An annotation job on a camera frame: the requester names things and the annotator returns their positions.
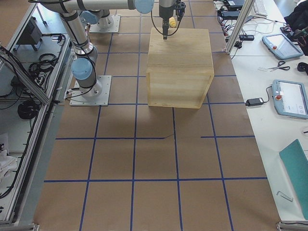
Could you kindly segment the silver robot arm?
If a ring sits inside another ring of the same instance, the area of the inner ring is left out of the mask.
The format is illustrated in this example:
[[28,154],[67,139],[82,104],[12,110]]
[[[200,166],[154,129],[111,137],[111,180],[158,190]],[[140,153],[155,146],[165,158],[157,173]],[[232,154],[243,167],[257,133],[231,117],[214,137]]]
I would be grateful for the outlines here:
[[90,42],[83,26],[79,11],[89,13],[95,19],[109,18],[110,10],[137,10],[147,14],[154,7],[153,0],[43,0],[42,6],[58,13],[73,43],[77,59],[71,71],[79,84],[80,94],[76,97],[97,100],[103,86],[95,73],[97,50]]
[[[128,6],[130,9],[136,9],[140,13],[149,13],[151,12],[151,18],[153,18],[152,10],[154,6],[153,0],[129,0]],[[173,17],[173,13],[175,12],[177,16],[177,20],[180,24],[184,14],[185,14],[186,5],[184,2],[180,0],[160,0],[159,1],[159,16],[162,18],[162,29],[163,34],[166,35],[168,33],[168,29],[171,25],[171,18]],[[91,25],[99,24],[101,22],[105,23],[107,27],[113,25],[113,19],[110,16],[109,9],[103,10],[83,10],[81,16],[85,19],[86,22]]]

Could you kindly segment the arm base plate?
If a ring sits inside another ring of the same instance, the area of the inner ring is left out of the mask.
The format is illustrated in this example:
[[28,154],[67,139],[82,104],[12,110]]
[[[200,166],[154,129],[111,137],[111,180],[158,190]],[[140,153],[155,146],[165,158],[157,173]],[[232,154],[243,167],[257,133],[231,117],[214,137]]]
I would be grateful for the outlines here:
[[73,91],[69,104],[71,106],[107,106],[111,82],[111,75],[97,76],[96,84],[89,92],[83,88]]
[[97,24],[90,26],[90,33],[118,33],[120,25],[120,15],[108,15],[102,17]]

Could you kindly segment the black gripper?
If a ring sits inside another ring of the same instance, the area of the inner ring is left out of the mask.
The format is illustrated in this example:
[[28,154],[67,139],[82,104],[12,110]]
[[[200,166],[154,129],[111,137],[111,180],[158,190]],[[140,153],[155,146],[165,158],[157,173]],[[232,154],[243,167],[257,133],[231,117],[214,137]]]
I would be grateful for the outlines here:
[[177,20],[181,21],[185,14],[186,4],[181,0],[175,1],[175,13],[177,16]]
[[162,30],[164,40],[168,37],[168,20],[173,16],[174,6],[174,0],[159,0],[159,16],[163,19]]

